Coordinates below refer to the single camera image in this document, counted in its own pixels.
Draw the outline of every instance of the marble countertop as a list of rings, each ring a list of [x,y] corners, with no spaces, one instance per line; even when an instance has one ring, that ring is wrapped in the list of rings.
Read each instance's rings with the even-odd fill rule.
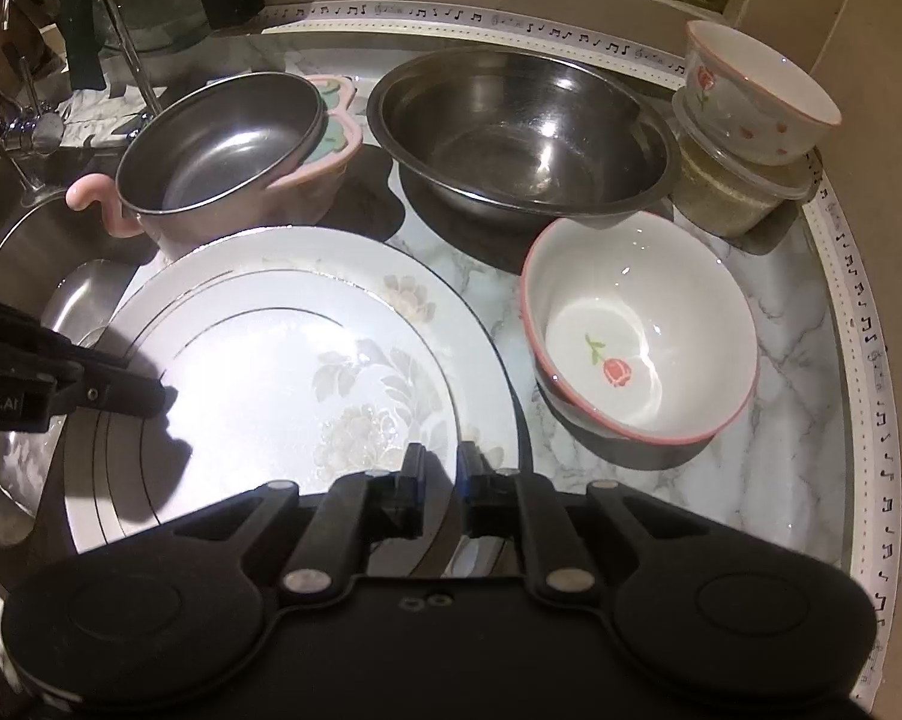
[[[213,67],[217,77],[280,69],[346,73],[358,81],[351,110],[364,127],[365,147],[349,167],[324,223],[401,248],[462,296],[504,361],[523,408],[534,469],[558,490],[580,493],[593,480],[618,480],[839,565],[849,541],[846,396],[822,267],[800,215],[777,220],[778,242],[763,253],[731,247],[679,215],[675,218],[711,247],[737,279],[760,343],[758,383],[750,405],[704,450],[693,457],[675,450],[662,454],[571,428],[555,418],[534,383],[519,317],[516,273],[531,241],[478,226],[450,211],[420,179],[399,170],[367,128],[363,110],[375,80],[437,43],[385,35],[214,38],[182,62],[205,73]],[[67,123],[65,144],[119,142],[141,107],[133,87],[77,93],[60,107]]]

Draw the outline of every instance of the floral plate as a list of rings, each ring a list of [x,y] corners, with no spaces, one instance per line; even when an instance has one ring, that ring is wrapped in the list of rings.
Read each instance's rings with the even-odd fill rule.
[[[320,493],[345,473],[396,469],[409,442],[454,479],[457,417],[440,365],[385,301],[286,257],[315,233],[351,238],[241,233],[185,256],[118,310],[97,348],[160,376],[170,405],[146,421],[68,419],[65,502],[79,551],[272,479]],[[447,500],[434,504],[431,535]],[[386,543],[375,562],[409,571],[427,536],[415,549]]]

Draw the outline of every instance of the rose pattern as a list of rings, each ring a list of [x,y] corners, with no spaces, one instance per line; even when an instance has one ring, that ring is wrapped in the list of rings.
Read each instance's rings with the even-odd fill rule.
[[[605,348],[606,344],[603,341],[594,341],[587,333],[584,334],[584,341],[591,349],[591,365],[601,364],[604,378],[612,386],[625,386],[630,381],[632,373],[630,365],[617,357],[604,357],[601,349]]]
[[[705,92],[711,91],[714,85],[714,74],[711,73],[707,66],[702,65],[697,68],[697,83],[700,84],[700,88]]]
[[[714,88],[714,74],[705,65],[697,68],[697,85],[700,86],[700,91],[697,93],[697,104],[700,105],[700,109],[704,110],[704,105],[711,98],[708,92]]]
[[[412,276],[401,276],[400,280],[394,275],[385,276],[383,298],[411,324],[434,319],[436,307],[428,302],[428,288],[415,282]]]

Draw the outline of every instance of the container lid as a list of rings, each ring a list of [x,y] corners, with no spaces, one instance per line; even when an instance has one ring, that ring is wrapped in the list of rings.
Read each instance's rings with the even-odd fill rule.
[[[721,167],[725,167],[756,189],[785,200],[805,200],[817,191],[817,185],[822,177],[822,165],[817,148],[808,151],[790,165],[771,166],[745,162],[722,149],[697,126],[687,104],[686,89],[681,88],[675,92],[672,105],[681,129]]]

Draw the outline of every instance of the screw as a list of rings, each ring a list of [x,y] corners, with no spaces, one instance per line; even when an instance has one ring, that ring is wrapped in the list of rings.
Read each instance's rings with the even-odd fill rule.
[[[594,586],[594,575],[583,568],[558,568],[544,580],[550,589],[558,592],[586,592]]]
[[[291,592],[310,595],[331,586],[331,577],[317,568],[298,568],[284,575],[284,587]]]
[[[425,607],[423,598],[401,598],[397,605],[404,611],[423,611]]]

